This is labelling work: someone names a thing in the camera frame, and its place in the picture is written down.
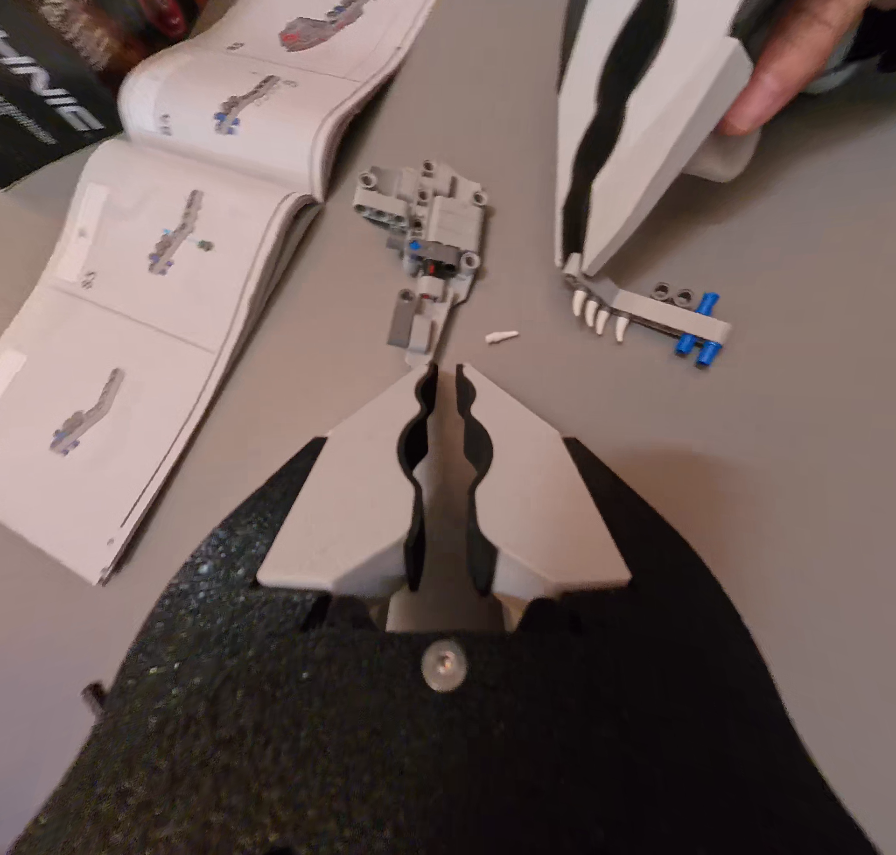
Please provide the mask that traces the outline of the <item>grey toy brick assembly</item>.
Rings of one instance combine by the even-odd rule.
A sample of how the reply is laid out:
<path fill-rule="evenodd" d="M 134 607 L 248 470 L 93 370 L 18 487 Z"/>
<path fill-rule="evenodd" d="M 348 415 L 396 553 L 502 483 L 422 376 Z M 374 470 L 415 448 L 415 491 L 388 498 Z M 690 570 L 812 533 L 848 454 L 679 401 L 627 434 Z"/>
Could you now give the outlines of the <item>grey toy brick assembly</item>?
<path fill-rule="evenodd" d="M 478 183 L 432 159 L 357 176 L 353 209 L 386 230 L 405 274 L 387 345 L 403 351 L 409 368 L 433 363 L 452 311 L 469 297 L 482 267 L 487 205 Z"/>

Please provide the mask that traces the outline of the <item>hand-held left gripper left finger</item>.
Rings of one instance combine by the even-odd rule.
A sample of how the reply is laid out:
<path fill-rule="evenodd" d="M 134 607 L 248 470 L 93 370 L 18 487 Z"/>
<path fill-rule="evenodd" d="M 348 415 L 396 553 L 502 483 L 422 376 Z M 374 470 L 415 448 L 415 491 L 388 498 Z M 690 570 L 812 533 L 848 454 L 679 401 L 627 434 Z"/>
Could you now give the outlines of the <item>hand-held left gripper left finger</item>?
<path fill-rule="evenodd" d="M 414 470 L 427 456 L 439 371 L 413 369 L 322 443 L 257 581 L 386 600 L 420 587 L 427 534 Z"/>

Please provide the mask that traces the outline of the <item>grey toothed toy brick jaw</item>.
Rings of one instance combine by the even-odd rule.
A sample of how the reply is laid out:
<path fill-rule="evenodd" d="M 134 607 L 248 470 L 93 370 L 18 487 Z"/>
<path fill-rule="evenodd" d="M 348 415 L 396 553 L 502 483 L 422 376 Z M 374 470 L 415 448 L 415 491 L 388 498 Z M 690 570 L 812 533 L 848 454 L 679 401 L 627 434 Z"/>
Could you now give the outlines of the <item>grey toothed toy brick jaw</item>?
<path fill-rule="evenodd" d="M 617 343 L 637 323 L 675 339 L 675 354 L 693 357 L 695 366 L 705 370 L 721 355 L 731 333 L 731 325 L 714 315 L 720 299 L 716 292 L 697 298 L 691 289 L 660 282 L 645 296 L 605 275 L 586 276 L 578 254 L 566 260 L 563 275 L 573 292 L 574 317 L 599 336 L 611 331 Z"/>

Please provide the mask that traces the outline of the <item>grey desk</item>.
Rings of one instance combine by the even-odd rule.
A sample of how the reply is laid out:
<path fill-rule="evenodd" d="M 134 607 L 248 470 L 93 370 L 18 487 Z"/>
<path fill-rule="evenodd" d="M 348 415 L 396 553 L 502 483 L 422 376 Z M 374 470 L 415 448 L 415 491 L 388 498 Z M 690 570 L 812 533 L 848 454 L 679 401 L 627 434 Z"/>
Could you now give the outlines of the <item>grey desk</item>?
<path fill-rule="evenodd" d="M 894 853 L 894 74 L 857 74 L 768 124 L 726 184 L 683 177 L 612 264 L 622 287 L 721 295 L 712 368 L 631 325 L 577 324 L 552 260 L 554 77 L 566 0 L 439 0 L 342 141 L 328 202 L 121 570 L 87 584 L 2 528 L 2 852 L 92 726 L 162 590 L 307 441 L 401 374 L 396 268 L 351 216 L 364 166 L 434 157 L 487 188 L 485 272 L 442 340 L 426 574 L 397 626 L 498 622 L 467 586 L 454 367 L 579 438 L 706 561 L 804 742 Z M 487 345 L 485 335 L 519 331 Z"/>

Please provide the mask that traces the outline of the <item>black toy set box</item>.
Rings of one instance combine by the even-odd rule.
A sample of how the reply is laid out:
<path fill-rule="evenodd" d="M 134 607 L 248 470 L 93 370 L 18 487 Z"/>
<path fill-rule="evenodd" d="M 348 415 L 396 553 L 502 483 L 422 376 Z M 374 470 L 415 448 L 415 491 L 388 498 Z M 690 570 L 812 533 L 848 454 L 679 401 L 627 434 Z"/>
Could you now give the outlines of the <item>black toy set box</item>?
<path fill-rule="evenodd" d="M 207 0 L 1 0 L 2 189 L 121 131 L 118 90 Z"/>

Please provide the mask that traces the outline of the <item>open instruction booklet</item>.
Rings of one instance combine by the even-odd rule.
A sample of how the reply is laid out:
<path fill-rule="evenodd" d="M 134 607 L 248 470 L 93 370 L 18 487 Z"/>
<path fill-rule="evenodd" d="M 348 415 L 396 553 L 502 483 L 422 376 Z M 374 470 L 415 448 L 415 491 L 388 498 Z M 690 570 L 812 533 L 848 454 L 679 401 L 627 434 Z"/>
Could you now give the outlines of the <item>open instruction booklet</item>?
<path fill-rule="evenodd" d="M 437 0 L 233 0 L 137 65 L 2 334 L 2 525 L 114 571 Z"/>

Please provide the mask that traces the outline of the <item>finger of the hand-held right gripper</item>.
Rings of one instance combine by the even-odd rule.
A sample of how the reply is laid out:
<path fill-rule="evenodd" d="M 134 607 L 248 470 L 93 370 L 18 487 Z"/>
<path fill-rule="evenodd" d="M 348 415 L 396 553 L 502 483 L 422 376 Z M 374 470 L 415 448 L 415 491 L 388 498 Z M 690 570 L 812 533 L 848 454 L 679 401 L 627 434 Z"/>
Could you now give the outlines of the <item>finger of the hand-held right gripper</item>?
<path fill-rule="evenodd" d="M 730 35 L 740 3 L 675 0 L 666 38 L 629 99 L 623 132 L 592 188 L 586 276 L 602 274 L 680 175 L 727 181 L 752 157 L 757 134 L 733 145 L 716 134 L 754 70 Z"/>
<path fill-rule="evenodd" d="M 675 0 L 567 0 L 556 78 L 555 264 L 586 258 L 592 188 L 623 132 Z"/>

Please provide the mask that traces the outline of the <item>person's right hand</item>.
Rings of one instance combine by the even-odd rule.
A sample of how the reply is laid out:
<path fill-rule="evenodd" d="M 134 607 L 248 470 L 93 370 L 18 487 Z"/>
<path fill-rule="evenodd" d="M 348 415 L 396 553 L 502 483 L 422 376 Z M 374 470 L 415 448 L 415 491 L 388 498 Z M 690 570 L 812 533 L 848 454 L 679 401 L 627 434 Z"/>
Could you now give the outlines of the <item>person's right hand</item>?
<path fill-rule="evenodd" d="M 894 0 L 791 0 L 718 132 L 747 135 L 773 119 L 823 71 L 840 41 L 874 3 L 894 6 Z"/>

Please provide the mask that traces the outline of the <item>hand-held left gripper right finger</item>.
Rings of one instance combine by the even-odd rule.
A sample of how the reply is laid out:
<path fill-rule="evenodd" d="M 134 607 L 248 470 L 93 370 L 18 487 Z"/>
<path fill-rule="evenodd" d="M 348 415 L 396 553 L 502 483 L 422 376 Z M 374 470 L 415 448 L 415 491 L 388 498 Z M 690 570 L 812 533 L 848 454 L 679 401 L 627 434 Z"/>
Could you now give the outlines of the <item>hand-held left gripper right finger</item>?
<path fill-rule="evenodd" d="M 469 364 L 455 371 L 467 494 L 466 562 L 481 595 L 554 599 L 631 573 L 561 433 Z"/>

